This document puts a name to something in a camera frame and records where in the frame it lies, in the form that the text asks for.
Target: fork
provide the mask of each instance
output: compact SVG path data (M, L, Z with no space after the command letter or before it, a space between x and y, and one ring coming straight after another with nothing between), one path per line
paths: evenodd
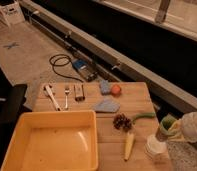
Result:
M65 93L65 110L68 110L68 94L70 93L70 88L68 85L65 86L64 88L64 93Z

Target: metal utensil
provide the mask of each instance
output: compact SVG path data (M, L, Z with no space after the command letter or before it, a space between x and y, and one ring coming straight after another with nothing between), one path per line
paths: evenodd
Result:
M52 86L49 85L49 84L45 85L44 86L44 92L45 92L45 95L46 96L49 96L50 97L51 101L53 102L53 105L54 105L55 109L57 111L60 111L61 108L60 108L58 102L56 101L56 99L53 96Z
M70 93L70 88L68 85L65 86L64 93L65 93L65 107L64 107L64 109L68 110L68 108L69 108L68 107L68 95Z

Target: white container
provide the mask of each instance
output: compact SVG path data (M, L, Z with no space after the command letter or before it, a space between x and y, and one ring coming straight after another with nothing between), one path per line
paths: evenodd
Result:
M146 152L150 157L154 158L164 153L166 149L166 143L158 141L154 134L147 138Z
M14 2L5 6L0 5L0 20L9 27L13 24L25 21L19 3Z

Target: metal rail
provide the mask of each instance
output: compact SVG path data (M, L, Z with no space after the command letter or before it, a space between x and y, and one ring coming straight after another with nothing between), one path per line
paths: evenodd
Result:
M197 111L197 98L190 93L182 90L31 0L20 0L20 4L32 14L35 13L42 20L51 24L62 33L70 36L71 39L81 44L83 47L96 54L130 78L135 81L146 82L152 93L159 96L181 112L187 113Z

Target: small electronic device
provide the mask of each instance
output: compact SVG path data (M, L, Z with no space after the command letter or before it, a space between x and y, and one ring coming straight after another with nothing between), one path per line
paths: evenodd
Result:
M73 68L88 82L97 78L97 72L94 71L86 62L78 59L72 62Z
M80 102L85 99L83 84L74 85L75 100Z

